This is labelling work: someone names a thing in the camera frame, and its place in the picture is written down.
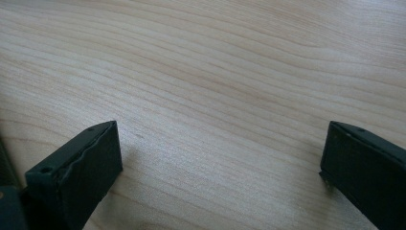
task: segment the wooden table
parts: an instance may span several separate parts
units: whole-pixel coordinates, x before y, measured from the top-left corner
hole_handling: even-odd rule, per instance
[[[406,147],[405,67],[404,1],[0,1],[20,179],[118,121],[124,171],[85,229],[374,229],[319,164],[330,120]]]

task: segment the black rubber piece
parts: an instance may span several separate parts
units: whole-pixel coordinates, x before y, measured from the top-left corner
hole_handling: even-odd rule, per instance
[[[0,187],[0,229],[29,229],[24,218],[20,197],[13,186]]]
[[[376,227],[406,229],[406,150],[357,126],[331,122],[320,175]]]
[[[52,213],[57,229],[82,229],[122,170],[117,123],[89,127],[26,172],[28,203]]]
[[[6,149],[0,141],[0,186],[20,187],[17,175],[13,169],[11,161],[7,156]]]

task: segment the light wooden surface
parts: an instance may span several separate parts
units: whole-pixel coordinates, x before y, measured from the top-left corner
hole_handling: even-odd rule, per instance
[[[117,120],[85,229],[374,229],[318,175],[327,126],[406,147],[406,2],[0,1],[0,133],[23,173]]]

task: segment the wood grain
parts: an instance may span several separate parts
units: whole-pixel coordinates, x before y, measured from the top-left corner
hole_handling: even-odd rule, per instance
[[[374,229],[318,175],[330,120],[406,147],[406,4],[0,1],[0,132],[23,173],[117,120],[85,229]]]

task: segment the black object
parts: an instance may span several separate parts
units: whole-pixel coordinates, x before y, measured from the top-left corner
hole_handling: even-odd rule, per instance
[[[357,126],[331,122],[320,176],[376,227],[406,229],[406,150]]]
[[[18,207],[28,229],[82,229],[122,170],[117,123],[89,127],[26,172],[21,206],[16,190],[0,187],[0,201],[12,198],[19,214],[3,219],[0,213],[0,229],[27,229],[19,225],[24,219]]]

